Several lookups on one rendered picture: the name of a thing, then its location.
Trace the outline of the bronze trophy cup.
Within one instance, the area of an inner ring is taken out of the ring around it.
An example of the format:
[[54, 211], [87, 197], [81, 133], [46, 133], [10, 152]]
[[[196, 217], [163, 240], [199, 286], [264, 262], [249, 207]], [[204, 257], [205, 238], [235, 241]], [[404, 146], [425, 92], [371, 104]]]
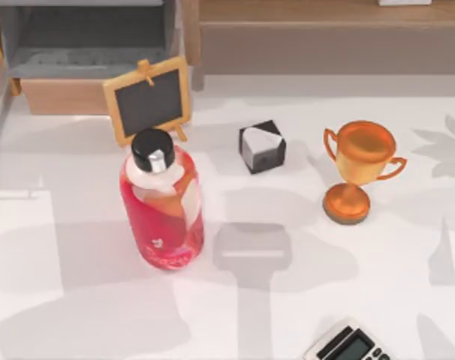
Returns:
[[399, 175], [407, 160], [395, 155], [393, 134], [373, 121], [351, 121], [338, 132], [326, 128], [323, 141], [344, 180], [327, 190], [323, 209], [338, 224], [359, 224], [367, 218], [371, 207], [370, 198], [362, 186]]

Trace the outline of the wooden framed blackboard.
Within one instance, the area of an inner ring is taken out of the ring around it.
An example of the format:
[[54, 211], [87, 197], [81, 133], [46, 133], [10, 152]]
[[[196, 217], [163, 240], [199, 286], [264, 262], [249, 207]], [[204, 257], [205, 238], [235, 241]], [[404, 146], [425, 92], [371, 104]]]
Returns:
[[191, 120], [191, 95], [183, 55], [155, 64], [140, 60], [135, 70], [106, 80], [103, 90], [119, 146], [147, 128], [175, 131], [187, 140], [182, 126]]

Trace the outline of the wooden shelf unit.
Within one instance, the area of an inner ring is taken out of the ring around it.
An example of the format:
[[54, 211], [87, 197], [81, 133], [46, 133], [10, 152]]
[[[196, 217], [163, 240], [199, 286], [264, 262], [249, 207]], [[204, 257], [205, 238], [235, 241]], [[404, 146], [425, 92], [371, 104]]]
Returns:
[[180, 3], [198, 83], [206, 75], [455, 75], [455, 0]]

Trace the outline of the black and white cube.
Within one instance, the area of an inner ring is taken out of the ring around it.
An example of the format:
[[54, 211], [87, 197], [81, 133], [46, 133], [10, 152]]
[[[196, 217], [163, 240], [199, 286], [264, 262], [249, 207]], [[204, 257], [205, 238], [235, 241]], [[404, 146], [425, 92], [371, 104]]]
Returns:
[[240, 156], [252, 175], [285, 162], [287, 143], [273, 120], [241, 128], [238, 140]]

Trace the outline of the red bottle with black cap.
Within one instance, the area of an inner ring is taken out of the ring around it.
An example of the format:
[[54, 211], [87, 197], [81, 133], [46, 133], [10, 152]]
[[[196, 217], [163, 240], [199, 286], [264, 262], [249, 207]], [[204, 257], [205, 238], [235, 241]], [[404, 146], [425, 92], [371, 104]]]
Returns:
[[197, 168], [168, 132], [150, 128], [134, 136], [119, 188], [145, 261], [178, 270], [199, 255], [204, 227]]

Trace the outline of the white calculator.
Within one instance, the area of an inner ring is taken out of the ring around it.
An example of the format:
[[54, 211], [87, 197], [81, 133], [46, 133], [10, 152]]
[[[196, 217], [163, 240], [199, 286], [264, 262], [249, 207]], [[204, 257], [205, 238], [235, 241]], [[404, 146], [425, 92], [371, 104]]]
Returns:
[[364, 325], [341, 319], [304, 352], [302, 360], [399, 360]]

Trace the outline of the pale wooden drawer front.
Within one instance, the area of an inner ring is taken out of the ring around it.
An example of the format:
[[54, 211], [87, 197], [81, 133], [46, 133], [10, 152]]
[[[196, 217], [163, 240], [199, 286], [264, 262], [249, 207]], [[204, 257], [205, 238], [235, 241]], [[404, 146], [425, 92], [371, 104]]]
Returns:
[[34, 115], [106, 115], [103, 79], [22, 79]]

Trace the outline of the pulled out grey drawer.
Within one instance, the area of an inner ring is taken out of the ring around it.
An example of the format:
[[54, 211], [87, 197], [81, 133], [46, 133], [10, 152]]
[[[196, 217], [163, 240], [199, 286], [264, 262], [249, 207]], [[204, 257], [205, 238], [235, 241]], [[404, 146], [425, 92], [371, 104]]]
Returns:
[[108, 79], [176, 52], [176, 0], [0, 0], [8, 74]]

